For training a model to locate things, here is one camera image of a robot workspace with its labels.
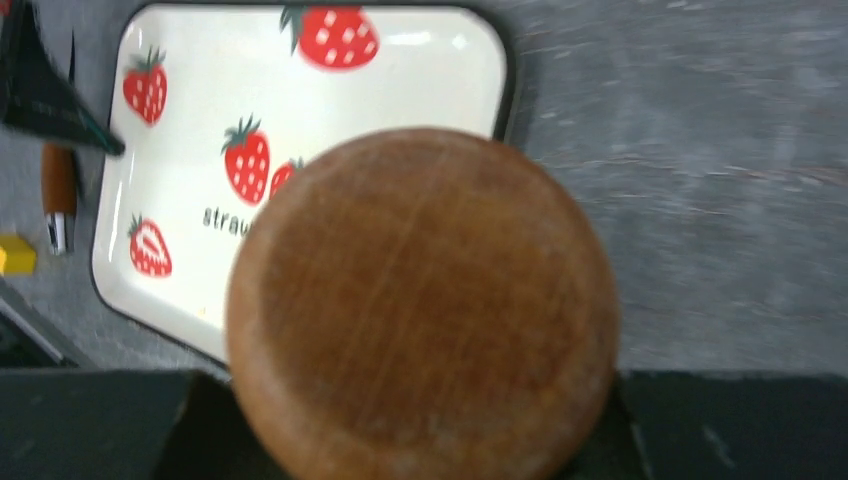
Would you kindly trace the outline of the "white strawberry tray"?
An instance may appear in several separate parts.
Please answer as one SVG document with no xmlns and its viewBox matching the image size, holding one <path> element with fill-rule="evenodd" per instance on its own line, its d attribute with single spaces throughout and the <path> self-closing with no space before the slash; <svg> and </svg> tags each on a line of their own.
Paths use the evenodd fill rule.
<svg viewBox="0 0 848 480">
<path fill-rule="evenodd" d="M 506 25 L 467 1 L 154 1 L 116 57 L 95 288 L 220 361 L 232 259 L 300 168 L 384 129 L 503 139 L 516 91 Z"/>
</svg>

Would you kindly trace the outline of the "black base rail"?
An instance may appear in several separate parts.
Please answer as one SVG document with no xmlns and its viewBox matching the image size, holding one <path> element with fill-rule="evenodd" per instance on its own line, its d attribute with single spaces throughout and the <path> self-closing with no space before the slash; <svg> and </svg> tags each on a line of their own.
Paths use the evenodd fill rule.
<svg viewBox="0 0 848 480">
<path fill-rule="evenodd" d="M 93 369 L 96 364 L 60 329 L 52 324 L 4 280 L 1 281 L 1 351 L 20 347 L 33 365 L 39 367 L 71 367 Z"/>
</svg>

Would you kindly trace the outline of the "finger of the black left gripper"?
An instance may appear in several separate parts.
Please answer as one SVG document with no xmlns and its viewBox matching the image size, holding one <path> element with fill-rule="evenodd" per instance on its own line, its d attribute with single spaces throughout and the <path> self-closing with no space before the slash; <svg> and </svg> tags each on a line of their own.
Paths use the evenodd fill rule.
<svg viewBox="0 0 848 480">
<path fill-rule="evenodd" d="M 122 155 L 124 141 L 92 115 L 75 87 L 75 73 L 74 40 L 62 71 L 42 41 L 33 2 L 1 3 L 1 124 L 61 145 Z"/>
</svg>

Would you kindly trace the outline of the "wooden dough roller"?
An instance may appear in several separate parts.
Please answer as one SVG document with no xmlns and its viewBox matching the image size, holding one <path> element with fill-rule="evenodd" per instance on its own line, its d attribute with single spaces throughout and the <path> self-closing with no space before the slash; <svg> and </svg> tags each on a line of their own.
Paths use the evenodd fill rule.
<svg viewBox="0 0 848 480">
<path fill-rule="evenodd" d="M 226 340 L 252 430 L 297 479 L 548 479 L 605 406 L 616 281 L 516 149 L 406 129 L 341 144 L 255 218 Z"/>
</svg>

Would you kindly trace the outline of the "yellow block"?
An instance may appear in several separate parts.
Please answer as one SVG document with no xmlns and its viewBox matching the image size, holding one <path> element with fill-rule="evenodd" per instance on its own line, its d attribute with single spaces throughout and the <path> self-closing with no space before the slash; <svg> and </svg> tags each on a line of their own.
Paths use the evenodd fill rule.
<svg viewBox="0 0 848 480">
<path fill-rule="evenodd" d="M 22 237 L 15 234 L 1 235 L 2 276 L 32 275 L 36 268 L 37 252 Z"/>
</svg>

